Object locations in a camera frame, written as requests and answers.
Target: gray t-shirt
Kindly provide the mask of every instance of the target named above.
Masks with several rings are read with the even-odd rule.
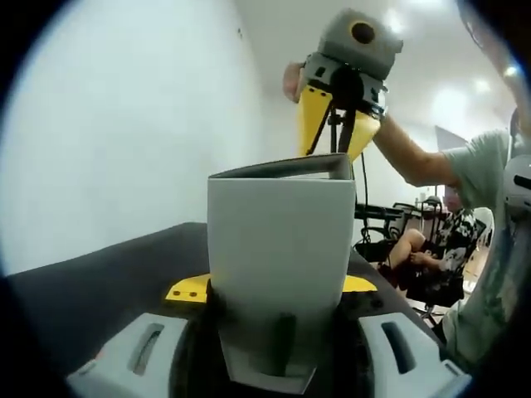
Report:
[[[473,139],[466,147],[444,152],[460,179],[460,199],[465,207],[488,207],[494,214],[493,242],[510,228],[504,210],[503,176],[507,163],[509,134],[498,131]],[[524,264],[508,261],[502,246],[492,245],[474,292],[468,302],[456,303],[443,318],[447,347],[465,368],[487,353],[507,324],[524,277]]]

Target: camera lens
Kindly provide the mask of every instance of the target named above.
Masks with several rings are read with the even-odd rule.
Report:
[[[376,36],[373,27],[371,27],[365,22],[354,23],[350,32],[352,33],[352,37],[354,38],[354,40],[362,44],[370,43],[374,40],[374,37]]]

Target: man's hand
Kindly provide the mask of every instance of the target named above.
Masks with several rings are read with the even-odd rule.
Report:
[[[299,83],[302,78],[304,64],[292,62],[286,66],[284,71],[283,91],[288,100],[299,102]]]

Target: ceiling light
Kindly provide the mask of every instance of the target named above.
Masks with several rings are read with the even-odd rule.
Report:
[[[398,16],[397,12],[393,9],[390,9],[386,12],[384,17],[384,23],[391,29],[393,33],[401,33],[404,30],[404,24],[401,18]]]
[[[468,96],[453,88],[440,90],[431,104],[431,120],[434,124],[454,133],[459,133],[464,124]]]
[[[475,81],[475,90],[480,94],[488,93],[490,85],[486,80],[478,79]]]
[[[422,7],[434,7],[434,6],[440,6],[444,4],[442,0],[407,0],[407,1],[415,6],[422,6]]]
[[[505,77],[514,76],[518,73],[518,68],[516,66],[510,66],[504,72]]]

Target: patterned shirt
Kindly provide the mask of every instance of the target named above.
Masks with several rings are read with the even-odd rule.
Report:
[[[475,249],[478,227],[471,210],[460,209],[451,213],[438,230],[435,246],[440,248],[436,257],[441,260],[439,268],[455,272],[465,265]]]

